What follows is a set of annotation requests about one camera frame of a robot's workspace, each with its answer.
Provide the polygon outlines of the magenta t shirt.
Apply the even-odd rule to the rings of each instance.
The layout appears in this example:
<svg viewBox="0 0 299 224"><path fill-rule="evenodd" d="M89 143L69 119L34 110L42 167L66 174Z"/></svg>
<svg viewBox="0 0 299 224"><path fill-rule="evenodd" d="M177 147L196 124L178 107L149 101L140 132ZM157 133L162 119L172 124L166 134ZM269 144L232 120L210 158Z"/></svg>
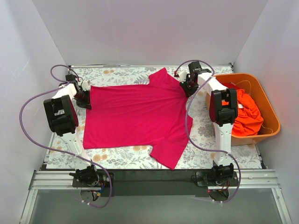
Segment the magenta t shirt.
<svg viewBox="0 0 299 224"><path fill-rule="evenodd" d="M148 84L92 86L86 111L85 149L151 145L150 156L174 169L187 143L193 119L187 97L166 68L149 76Z"/></svg>

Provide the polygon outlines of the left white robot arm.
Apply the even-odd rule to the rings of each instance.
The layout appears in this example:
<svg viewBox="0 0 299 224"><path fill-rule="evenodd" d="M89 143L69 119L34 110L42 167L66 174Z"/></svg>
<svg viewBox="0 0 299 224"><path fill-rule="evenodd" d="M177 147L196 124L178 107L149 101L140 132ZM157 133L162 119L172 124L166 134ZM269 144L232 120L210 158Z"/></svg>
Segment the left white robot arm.
<svg viewBox="0 0 299 224"><path fill-rule="evenodd" d="M68 74L65 78L69 84L43 102L47 121L51 131L66 145L67 151L75 154L72 159L75 173L70 175L81 184L93 187L99 183L100 178L93 164L79 158L90 159L79 137L79 120L72 103L75 99L77 106L91 109L90 87L88 82L79 83L73 74Z"/></svg>

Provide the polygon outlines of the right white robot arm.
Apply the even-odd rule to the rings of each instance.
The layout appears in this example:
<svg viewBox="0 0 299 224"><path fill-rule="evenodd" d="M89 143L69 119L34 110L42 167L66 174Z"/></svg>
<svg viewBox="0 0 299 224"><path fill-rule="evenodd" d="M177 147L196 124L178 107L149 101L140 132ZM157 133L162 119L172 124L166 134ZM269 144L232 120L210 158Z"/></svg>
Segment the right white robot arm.
<svg viewBox="0 0 299 224"><path fill-rule="evenodd" d="M214 76L211 66L203 69L202 60L188 60L188 71L175 70L180 86L187 98L194 99L204 89L210 97L209 117L215 130L213 166L210 170L195 175L197 185L209 183L222 185L234 177L234 158L231 155L232 129L238 116L237 93L233 88L221 84Z"/></svg>

